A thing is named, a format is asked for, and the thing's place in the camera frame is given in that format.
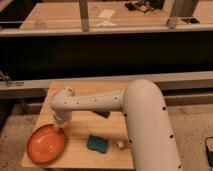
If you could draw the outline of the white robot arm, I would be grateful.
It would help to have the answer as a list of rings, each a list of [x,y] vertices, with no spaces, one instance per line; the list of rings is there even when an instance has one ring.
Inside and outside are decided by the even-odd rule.
[[[163,94],[149,80],[83,96],[75,96],[70,87],[65,87],[52,96],[50,106],[60,122],[65,122],[71,111],[121,111],[136,171],[183,171]]]

